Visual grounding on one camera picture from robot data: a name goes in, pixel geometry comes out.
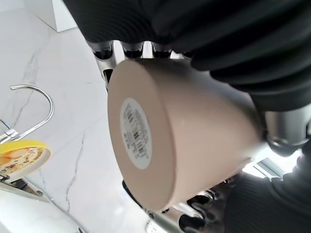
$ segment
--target metal hook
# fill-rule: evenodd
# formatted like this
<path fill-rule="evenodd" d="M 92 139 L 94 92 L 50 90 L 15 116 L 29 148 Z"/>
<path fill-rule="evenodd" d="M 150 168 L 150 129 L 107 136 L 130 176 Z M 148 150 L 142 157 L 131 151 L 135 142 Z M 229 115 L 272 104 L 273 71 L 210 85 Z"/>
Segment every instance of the metal hook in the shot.
<path fill-rule="evenodd" d="M 15 85 L 15 86 L 11 86 L 10 88 L 11 88 L 11 90 L 30 89 L 30 90 L 39 92 L 40 94 L 42 94 L 48 100 L 49 105 L 50 105 L 50 110 L 49 110 L 48 115 L 45 117 L 45 119 L 43 121 L 41 121 L 38 124 L 34 125 L 30 129 L 28 129 L 25 132 L 23 132 L 22 134 L 19 134 L 15 129 L 10 128 L 7 124 L 5 124 L 1 120 L 1 122 L 4 123 L 9 129 L 6 130 L 4 132 L 4 134 L 0 135 L 0 144 L 5 143 L 7 141 L 17 141 L 17 140 L 20 140 L 20 139 L 24 138 L 25 136 L 27 136 L 31 132 L 33 132 L 36 129 L 40 128 L 42 125 L 46 124 L 51 119 L 51 117 L 54 114 L 54 103 L 53 103 L 53 100 L 51 99 L 51 97 L 47 93 L 45 93 L 41 89 L 39 89 L 39 88 L 37 88 L 35 86 L 32 86 L 32 85 Z"/>
<path fill-rule="evenodd" d="M 0 121 L 2 122 L 3 125 L 5 125 L 6 128 L 8 128 L 8 129 L 11 128 L 11 127 L 10 127 L 7 123 L 5 123 L 2 119 L 0 119 Z"/>

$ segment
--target barcode sticker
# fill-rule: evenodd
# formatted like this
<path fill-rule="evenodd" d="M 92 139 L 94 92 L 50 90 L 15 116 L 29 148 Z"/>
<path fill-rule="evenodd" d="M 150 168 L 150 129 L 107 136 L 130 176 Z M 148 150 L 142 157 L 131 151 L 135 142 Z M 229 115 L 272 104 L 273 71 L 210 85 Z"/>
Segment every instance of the barcode sticker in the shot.
<path fill-rule="evenodd" d="M 141 105 L 127 98 L 120 112 L 120 128 L 126 152 L 139 169 L 146 169 L 152 156 L 151 131 L 147 116 Z"/>

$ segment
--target jar lid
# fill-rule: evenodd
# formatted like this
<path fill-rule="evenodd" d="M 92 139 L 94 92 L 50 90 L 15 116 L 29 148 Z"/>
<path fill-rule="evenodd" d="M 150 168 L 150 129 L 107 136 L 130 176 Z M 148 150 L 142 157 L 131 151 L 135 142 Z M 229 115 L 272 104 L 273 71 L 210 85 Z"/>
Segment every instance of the jar lid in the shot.
<path fill-rule="evenodd" d="M 52 153 L 40 141 L 21 140 L 0 145 L 0 172 L 10 176 L 6 182 L 16 181 L 40 168 Z"/>

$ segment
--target white marble countertop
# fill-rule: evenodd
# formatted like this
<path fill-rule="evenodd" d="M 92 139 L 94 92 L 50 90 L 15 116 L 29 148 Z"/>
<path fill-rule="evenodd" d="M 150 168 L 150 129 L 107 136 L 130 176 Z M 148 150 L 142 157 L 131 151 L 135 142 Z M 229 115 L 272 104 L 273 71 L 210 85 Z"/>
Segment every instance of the white marble countertop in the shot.
<path fill-rule="evenodd" d="M 35 85 L 55 103 L 51 121 L 27 137 L 47 143 L 53 156 L 28 179 L 92 233 L 144 232 L 148 217 L 122 188 L 105 84 L 80 31 L 56 33 L 25 9 L 0 13 L 0 118 L 23 132 L 48 104 L 32 91 L 11 91 L 15 84 Z"/>

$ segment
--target gray marble vein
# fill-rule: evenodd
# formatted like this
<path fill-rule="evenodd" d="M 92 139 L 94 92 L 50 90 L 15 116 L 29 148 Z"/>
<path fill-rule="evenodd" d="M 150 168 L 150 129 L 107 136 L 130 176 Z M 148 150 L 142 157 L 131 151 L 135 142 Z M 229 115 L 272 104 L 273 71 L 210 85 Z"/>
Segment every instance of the gray marble vein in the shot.
<path fill-rule="evenodd" d="M 21 114 L 22 114 L 22 112 L 23 112 L 23 110 L 24 110 L 24 108 L 29 104 L 29 102 L 30 102 L 30 98 L 31 98 L 31 96 L 33 95 L 33 93 L 34 93 L 34 91 L 31 91 L 31 93 L 30 93 L 30 95 L 27 97 L 27 99 L 26 99 L 26 102 L 23 104 L 23 106 L 19 109 L 19 111 L 18 111 L 18 113 L 17 113 L 17 117 L 15 118 L 15 120 L 14 120 L 14 122 L 13 122 L 13 124 L 12 124 L 12 126 L 13 126 L 13 128 L 16 126 L 16 124 L 18 123 L 18 121 L 19 121 L 19 119 L 20 119 L 20 116 L 21 116 Z"/>
<path fill-rule="evenodd" d="M 43 189 L 45 190 L 46 189 L 45 179 L 44 179 L 44 175 L 43 175 L 43 172 L 41 169 L 39 169 L 39 176 L 40 176 L 42 183 L 43 183 Z"/>
<path fill-rule="evenodd" d="M 71 181 L 69 182 L 69 185 L 66 189 L 66 202 L 68 204 L 67 206 L 67 212 L 69 213 L 70 212 L 70 200 L 69 200 L 69 191 L 71 189 L 71 187 L 73 186 L 73 184 L 75 183 L 76 179 L 77 179 L 77 171 L 78 171 L 78 165 L 79 165 L 79 161 L 80 161 L 80 158 L 83 154 L 83 145 L 84 145 L 84 140 L 85 140 L 85 137 L 86 137 L 86 132 L 83 133 L 82 135 L 82 139 L 81 139 L 81 147 L 80 147 L 80 151 L 79 151 L 79 154 L 77 156 L 77 159 L 76 159 L 76 163 L 75 163 L 75 168 L 74 168 L 74 175 L 71 179 Z"/>
<path fill-rule="evenodd" d="M 99 121 L 103 120 L 104 115 L 101 115 L 97 120 L 93 121 L 91 124 L 85 126 L 83 128 L 83 130 L 81 132 L 79 132 L 79 134 L 76 134 L 74 137 L 72 137 L 69 141 L 67 141 L 66 143 L 64 143 L 63 145 L 61 145 L 60 148 L 58 148 L 56 151 L 54 151 L 53 155 L 57 155 L 59 152 L 61 152 L 64 148 L 66 148 L 68 145 L 70 145 L 71 142 L 73 142 L 77 137 L 79 137 L 79 135 L 81 135 L 81 133 L 85 130 L 87 130 L 88 128 L 92 127 L 93 125 L 97 124 Z"/>
<path fill-rule="evenodd" d="M 41 53 L 42 48 L 37 49 L 30 58 L 30 61 L 26 65 L 24 76 L 21 79 L 22 83 L 27 82 L 29 84 L 35 85 L 37 80 L 37 73 L 39 70 L 38 66 L 38 56 Z"/>

